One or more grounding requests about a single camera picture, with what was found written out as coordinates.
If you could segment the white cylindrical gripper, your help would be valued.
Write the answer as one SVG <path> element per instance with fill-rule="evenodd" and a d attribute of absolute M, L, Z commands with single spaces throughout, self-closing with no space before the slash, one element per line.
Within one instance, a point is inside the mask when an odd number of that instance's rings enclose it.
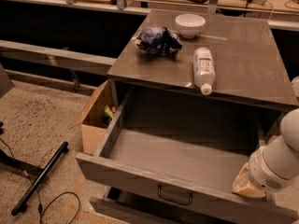
<path fill-rule="evenodd" d="M 249 157 L 235 178 L 232 193 L 254 199 L 265 197 L 265 191 L 278 192 L 289 187 L 292 179 L 276 175 L 263 158 L 265 146 L 258 148 Z"/>

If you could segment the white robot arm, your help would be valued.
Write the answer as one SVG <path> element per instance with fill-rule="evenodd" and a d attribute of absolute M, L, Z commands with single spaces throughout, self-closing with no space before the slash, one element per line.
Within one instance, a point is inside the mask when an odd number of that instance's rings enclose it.
<path fill-rule="evenodd" d="M 233 182 L 233 193 L 262 198 L 267 191 L 289 187 L 299 176 L 299 108 L 281 119 L 279 130 L 279 136 L 250 155 Z"/>

